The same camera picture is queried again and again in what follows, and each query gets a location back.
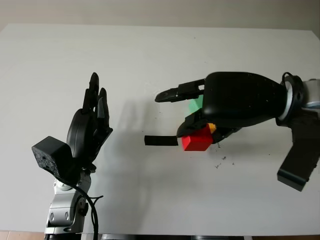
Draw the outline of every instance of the robotic hand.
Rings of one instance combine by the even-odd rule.
[[[203,95],[202,108],[185,118],[178,138],[213,123],[215,144],[243,127],[275,118],[278,126],[291,128],[293,142],[277,178],[302,191],[320,157],[320,79],[302,82],[286,72],[278,84],[254,73],[214,72],[163,91],[155,101],[178,102],[199,95]]]
[[[95,202],[100,197],[89,197],[90,174],[96,170],[93,161],[109,137],[107,92],[101,88],[94,72],[85,90],[83,106],[73,116],[66,143],[51,136],[32,147],[38,166],[56,179],[54,198],[50,206],[44,239],[80,240],[85,216],[91,206],[94,236],[98,239],[98,216]]]

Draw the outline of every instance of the white table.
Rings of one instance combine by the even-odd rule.
[[[104,195],[100,233],[320,234],[319,166],[303,192],[277,181],[292,143],[274,120],[206,152],[144,145],[144,135],[174,135],[188,114],[187,101],[155,103],[156,94],[217,71],[317,78],[320,42],[298,30],[8,25],[0,33],[0,229],[44,230],[54,178],[31,146],[48,135],[66,140],[97,72],[114,129],[89,191]],[[90,217],[84,232],[93,232]]]

